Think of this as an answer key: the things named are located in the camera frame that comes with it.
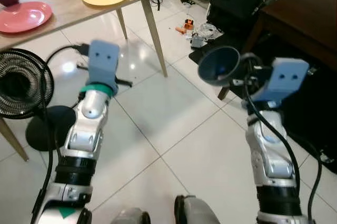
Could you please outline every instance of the fan base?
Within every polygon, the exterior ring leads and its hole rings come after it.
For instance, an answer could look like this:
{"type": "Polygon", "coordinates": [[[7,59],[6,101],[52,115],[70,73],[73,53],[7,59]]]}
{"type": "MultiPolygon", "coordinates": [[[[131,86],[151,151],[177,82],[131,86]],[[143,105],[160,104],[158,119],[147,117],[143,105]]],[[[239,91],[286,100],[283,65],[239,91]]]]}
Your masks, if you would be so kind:
{"type": "MultiPolygon", "coordinates": [[[[76,121],[75,111],[66,106],[53,106],[47,108],[49,131],[52,136],[52,148],[55,147],[55,138],[57,137],[58,146],[61,147],[66,141],[69,129],[76,121]]],[[[35,116],[26,129],[26,140],[28,144],[36,150],[48,151],[47,130],[44,118],[35,116]]]]}

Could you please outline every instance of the black funnel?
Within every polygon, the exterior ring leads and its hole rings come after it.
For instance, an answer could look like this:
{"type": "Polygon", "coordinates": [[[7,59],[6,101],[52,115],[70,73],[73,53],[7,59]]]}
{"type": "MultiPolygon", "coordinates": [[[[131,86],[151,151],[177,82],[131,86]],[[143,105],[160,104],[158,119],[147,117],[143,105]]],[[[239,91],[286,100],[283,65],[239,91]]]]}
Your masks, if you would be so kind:
{"type": "Polygon", "coordinates": [[[218,47],[200,61],[198,74],[213,86],[229,86],[240,64],[240,53],[233,47],[218,47]]]}

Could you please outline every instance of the electric fan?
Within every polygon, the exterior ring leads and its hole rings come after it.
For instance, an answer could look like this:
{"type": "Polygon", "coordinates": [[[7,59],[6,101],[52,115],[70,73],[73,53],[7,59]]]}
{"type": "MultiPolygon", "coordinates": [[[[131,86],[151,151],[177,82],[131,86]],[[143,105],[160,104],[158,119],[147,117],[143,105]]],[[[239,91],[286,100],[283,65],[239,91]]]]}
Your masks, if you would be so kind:
{"type": "Polygon", "coordinates": [[[53,91],[53,75],[37,55],[17,48],[0,52],[0,116],[9,119],[35,116],[26,129],[26,140],[36,150],[48,151],[45,119],[54,139],[53,149],[55,143],[59,147],[64,145],[67,132],[75,123],[75,112],[66,106],[48,108],[45,118],[43,100],[47,105],[53,91]]]}

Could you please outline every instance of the black mat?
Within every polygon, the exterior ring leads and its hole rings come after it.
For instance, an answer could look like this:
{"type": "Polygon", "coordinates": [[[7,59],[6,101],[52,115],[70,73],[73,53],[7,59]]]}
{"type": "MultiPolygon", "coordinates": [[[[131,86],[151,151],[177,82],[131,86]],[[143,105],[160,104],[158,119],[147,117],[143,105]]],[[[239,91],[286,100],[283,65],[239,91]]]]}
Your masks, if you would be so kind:
{"type": "MultiPolygon", "coordinates": [[[[245,38],[223,35],[202,49],[190,53],[189,58],[198,63],[203,55],[212,48],[229,45],[241,50],[245,38]]],[[[284,127],[292,139],[309,153],[312,150],[305,144],[310,142],[316,149],[322,150],[331,163],[324,165],[337,174],[337,94],[335,91],[337,73],[322,65],[316,59],[285,43],[276,36],[271,36],[255,46],[252,51],[262,58],[265,65],[270,65],[275,57],[302,58],[319,70],[313,76],[307,76],[301,89],[285,99],[280,107],[284,115],[284,127]]],[[[242,97],[242,88],[231,88],[242,97]]]]}

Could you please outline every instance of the red plate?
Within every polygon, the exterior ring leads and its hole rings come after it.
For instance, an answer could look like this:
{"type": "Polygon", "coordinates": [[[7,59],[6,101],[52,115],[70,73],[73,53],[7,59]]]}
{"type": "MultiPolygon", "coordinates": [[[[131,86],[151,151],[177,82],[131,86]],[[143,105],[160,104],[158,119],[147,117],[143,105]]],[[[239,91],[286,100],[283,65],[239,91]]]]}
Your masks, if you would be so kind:
{"type": "Polygon", "coordinates": [[[44,24],[52,16],[51,7],[43,2],[24,2],[0,12],[0,32],[18,33],[44,24]]]}

